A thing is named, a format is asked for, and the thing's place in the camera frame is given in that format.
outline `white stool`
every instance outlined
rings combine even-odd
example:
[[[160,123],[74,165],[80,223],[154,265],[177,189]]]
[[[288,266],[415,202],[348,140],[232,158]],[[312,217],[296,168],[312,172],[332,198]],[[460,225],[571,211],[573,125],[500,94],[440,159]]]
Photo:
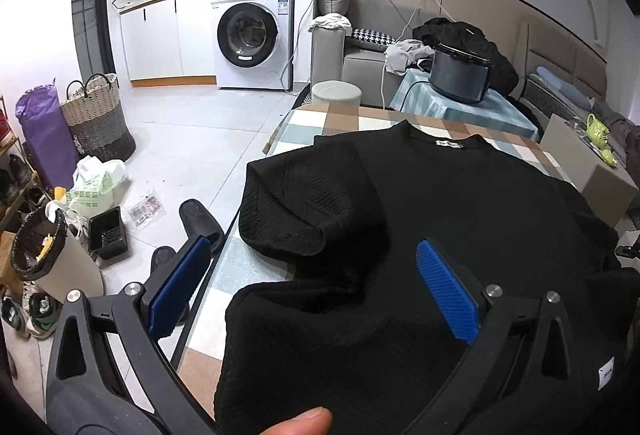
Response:
[[[361,97],[362,91],[356,85],[343,81],[321,81],[311,89],[313,103],[338,103],[359,107]]]

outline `washing machine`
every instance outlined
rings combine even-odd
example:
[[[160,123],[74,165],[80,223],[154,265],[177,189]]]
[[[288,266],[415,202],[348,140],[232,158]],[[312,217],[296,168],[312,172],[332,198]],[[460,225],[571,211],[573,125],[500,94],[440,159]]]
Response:
[[[220,88],[290,90],[294,0],[213,0]]]

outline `basket handle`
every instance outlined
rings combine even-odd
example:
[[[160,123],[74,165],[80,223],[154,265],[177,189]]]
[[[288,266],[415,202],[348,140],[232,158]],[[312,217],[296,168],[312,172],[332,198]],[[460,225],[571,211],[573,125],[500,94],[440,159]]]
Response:
[[[69,99],[69,89],[71,88],[71,85],[73,85],[74,83],[80,83],[82,90],[84,91],[84,97],[89,97],[89,95],[86,93],[86,87],[84,86],[84,84],[82,84],[82,81],[80,80],[73,80],[71,83],[69,83],[69,85],[66,88],[66,98],[67,100]]]
[[[102,78],[104,78],[104,79],[107,81],[107,83],[109,84],[109,88],[110,88],[110,89],[112,89],[112,88],[113,88],[113,86],[111,85],[111,82],[109,81],[109,78],[108,78],[107,76],[105,76],[104,74],[99,73],[99,72],[97,72],[97,73],[95,73],[95,74],[91,74],[91,75],[89,76],[89,79],[87,79],[86,84],[88,85],[88,84],[89,84],[89,81],[91,81],[92,79],[94,79],[94,78],[95,78],[95,76],[101,76]]]

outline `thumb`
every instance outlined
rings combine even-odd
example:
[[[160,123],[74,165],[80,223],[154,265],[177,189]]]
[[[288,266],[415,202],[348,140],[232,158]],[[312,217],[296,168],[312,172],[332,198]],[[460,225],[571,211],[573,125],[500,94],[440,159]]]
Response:
[[[281,422],[261,435],[326,435],[329,433],[331,422],[331,412],[320,406]]]

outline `purple bag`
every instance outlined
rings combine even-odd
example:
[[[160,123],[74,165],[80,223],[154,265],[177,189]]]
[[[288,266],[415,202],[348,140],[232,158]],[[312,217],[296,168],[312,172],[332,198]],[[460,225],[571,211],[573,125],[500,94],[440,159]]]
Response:
[[[23,94],[15,104],[15,117],[45,186],[71,189],[80,157],[60,110],[56,87],[44,85]]]

